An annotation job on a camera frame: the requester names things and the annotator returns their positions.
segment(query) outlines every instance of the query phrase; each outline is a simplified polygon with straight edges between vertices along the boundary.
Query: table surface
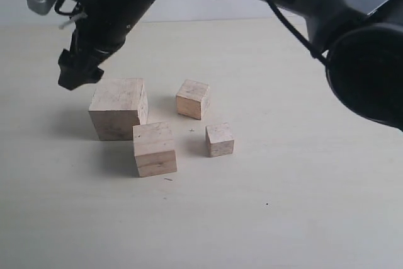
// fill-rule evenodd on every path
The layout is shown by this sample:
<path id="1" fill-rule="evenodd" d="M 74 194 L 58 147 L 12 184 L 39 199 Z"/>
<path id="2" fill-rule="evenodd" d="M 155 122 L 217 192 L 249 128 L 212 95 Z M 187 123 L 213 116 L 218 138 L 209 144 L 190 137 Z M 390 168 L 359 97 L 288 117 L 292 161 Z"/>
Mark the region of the table surface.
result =
<path id="1" fill-rule="evenodd" d="M 58 87 L 71 28 L 0 31 L 0 268 L 403 266 L 402 134 L 340 104 L 275 19 L 139 24 L 102 66 L 172 125 L 178 172 L 150 178 L 97 140 L 94 85 Z M 203 121 L 176 114 L 185 79 L 211 86 Z M 234 154 L 209 158 L 223 122 Z"/>

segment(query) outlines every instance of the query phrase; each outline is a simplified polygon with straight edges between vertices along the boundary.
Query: white wall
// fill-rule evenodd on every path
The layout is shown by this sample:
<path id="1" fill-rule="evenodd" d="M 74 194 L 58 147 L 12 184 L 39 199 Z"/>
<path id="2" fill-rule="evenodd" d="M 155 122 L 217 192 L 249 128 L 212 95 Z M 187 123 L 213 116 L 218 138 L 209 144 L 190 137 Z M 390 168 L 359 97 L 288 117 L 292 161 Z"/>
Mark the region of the white wall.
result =
<path id="1" fill-rule="evenodd" d="M 54 24 L 65 20 L 54 12 L 37 16 L 28 10 L 25 0 L 0 0 L 0 6 L 0 25 Z M 142 21 L 262 18 L 271 14 L 269 7 L 258 0 L 157 0 Z"/>

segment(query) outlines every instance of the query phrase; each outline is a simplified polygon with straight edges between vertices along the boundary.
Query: small wooden cube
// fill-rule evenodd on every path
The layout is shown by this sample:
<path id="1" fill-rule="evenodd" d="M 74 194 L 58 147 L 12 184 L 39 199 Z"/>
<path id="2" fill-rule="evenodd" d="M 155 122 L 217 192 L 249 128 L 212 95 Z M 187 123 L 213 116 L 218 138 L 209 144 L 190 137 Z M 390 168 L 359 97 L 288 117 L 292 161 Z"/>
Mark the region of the small wooden cube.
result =
<path id="1" fill-rule="evenodd" d="M 210 106 L 210 87 L 186 80 L 176 94 L 176 109 L 180 115 L 201 120 Z"/>
<path id="2" fill-rule="evenodd" d="M 219 157 L 234 152 L 234 136 L 228 123 L 206 127 L 206 142 L 210 157 Z"/>
<path id="3" fill-rule="evenodd" d="M 102 79 L 89 107 L 102 141 L 132 140 L 133 126 L 147 123 L 149 105 L 143 79 Z"/>
<path id="4" fill-rule="evenodd" d="M 141 178 L 177 172 L 173 133 L 168 122 L 134 126 L 133 146 Z"/>

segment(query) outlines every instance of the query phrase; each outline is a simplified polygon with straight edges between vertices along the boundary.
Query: large wooden cube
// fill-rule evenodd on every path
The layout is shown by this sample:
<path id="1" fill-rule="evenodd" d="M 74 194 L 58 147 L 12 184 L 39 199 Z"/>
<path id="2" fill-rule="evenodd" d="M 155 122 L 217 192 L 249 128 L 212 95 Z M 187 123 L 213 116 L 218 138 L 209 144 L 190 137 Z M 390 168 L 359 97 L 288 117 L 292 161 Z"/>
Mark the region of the large wooden cube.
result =
<path id="1" fill-rule="evenodd" d="M 219 157 L 234 152 L 234 136 L 228 123 L 206 127 L 206 142 L 210 157 Z"/>
<path id="2" fill-rule="evenodd" d="M 144 80 L 102 79 L 89 107 L 102 141 L 132 140 L 133 126 L 147 123 L 149 105 Z"/>
<path id="3" fill-rule="evenodd" d="M 203 119 L 210 106 L 210 87 L 207 84 L 186 80 L 176 94 L 176 108 L 180 115 Z"/>
<path id="4" fill-rule="evenodd" d="M 140 177 L 177 172 L 174 138 L 168 122 L 134 126 L 133 146 Z"/>

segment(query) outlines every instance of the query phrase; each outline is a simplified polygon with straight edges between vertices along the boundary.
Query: robotic arm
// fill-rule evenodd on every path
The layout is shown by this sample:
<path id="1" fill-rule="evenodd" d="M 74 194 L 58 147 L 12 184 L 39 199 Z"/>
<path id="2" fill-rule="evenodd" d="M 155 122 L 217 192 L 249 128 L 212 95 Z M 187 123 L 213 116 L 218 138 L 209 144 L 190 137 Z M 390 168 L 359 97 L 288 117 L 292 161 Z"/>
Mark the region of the robotic arm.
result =
<path id="1" fill-rule="evenodd" d="M 69 50 L 59 57 L 59 84 L 73 90 L 97 83 L 98 67 L 125 43 L 155 0 L 27 0 L 46 15 L 54 7 L 76 24 Z M 262 0 L 326 68 L 334 94 L 356 114 L 403 130 L 403 0 Z M 303 16 L 308 40 L 278 7 Z"/>

